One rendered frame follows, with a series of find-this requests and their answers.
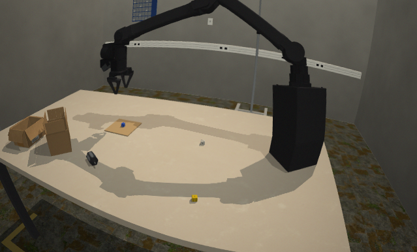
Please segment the tan flat mat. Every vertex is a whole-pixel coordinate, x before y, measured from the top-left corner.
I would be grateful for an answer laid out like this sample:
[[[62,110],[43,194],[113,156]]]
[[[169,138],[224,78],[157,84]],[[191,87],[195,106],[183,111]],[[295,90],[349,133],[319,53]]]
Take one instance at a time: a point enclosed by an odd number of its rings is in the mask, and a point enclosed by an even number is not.
[[[125,123],[125,126],[122,127],[121,123]],[[129,121],[125,119],[118,119],[111,126],[109,126],[104,131],[120,134],[124,136],[129,136],[136,128],[138,128],[142,123],[136,121]]]

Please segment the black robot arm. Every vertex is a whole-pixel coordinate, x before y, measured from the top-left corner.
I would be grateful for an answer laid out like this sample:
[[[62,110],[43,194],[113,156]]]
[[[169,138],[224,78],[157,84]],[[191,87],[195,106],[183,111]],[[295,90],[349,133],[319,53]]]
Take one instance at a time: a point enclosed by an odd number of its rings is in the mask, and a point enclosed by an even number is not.
[[[293,64],[290,66],[290,73],[292,74],[289,76],[289,86],[311,87],[308,66],[304,66],[307,65],[307,59],[304,57],[305,50],[303,46],[298,42],[291,42],[285,35],[280,33],[266,20],[238,0],[194,0],[186,5],[168,10],[136,24],[118,29],[114,34],[115,41],[102,45],[102,49],[100,51],[100,56],[102,58],[100,60],[101,69],[103,72],[109,68],[111,68],[111,71],[117,71],[117,60],[115,59],[119,59],[121,61],[122,58],[126,58],[127,46],[125,45],[129,45],[130,41],[140,35],[186,18],[210,14],[219,5],[227,8],[229,11],[241,18],[244,22],[249,24],[262,36],[268,39],[278,50],[282,51],[282,58],[286,58],[285,60],[287,62]]]

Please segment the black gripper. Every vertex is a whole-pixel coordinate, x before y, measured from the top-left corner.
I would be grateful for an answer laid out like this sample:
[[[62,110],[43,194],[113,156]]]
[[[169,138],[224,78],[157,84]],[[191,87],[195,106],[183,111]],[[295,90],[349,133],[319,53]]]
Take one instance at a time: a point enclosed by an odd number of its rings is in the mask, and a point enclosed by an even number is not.
[[[117,92],[119,90],[119,85],[121,83],[121,79],[123,81],[123,85],[125,88],[128,87],[129,82],[134,74],[134,71],[132,71],[131,67],[127,67],[127,58],[121,59],[115,59],[117,60],[117,71],[111,71],[109,73],[109,77],[107,77],[107,82],[109,83],[110,87],[112,88],[115,95],[117,95]],[[129,76],[129,79],[127,83],[125,83],[125,76]],[[121,79],[117,78],[116,76],[121,76]],[[116,90],[114,89],[113,83],[117,83]]]

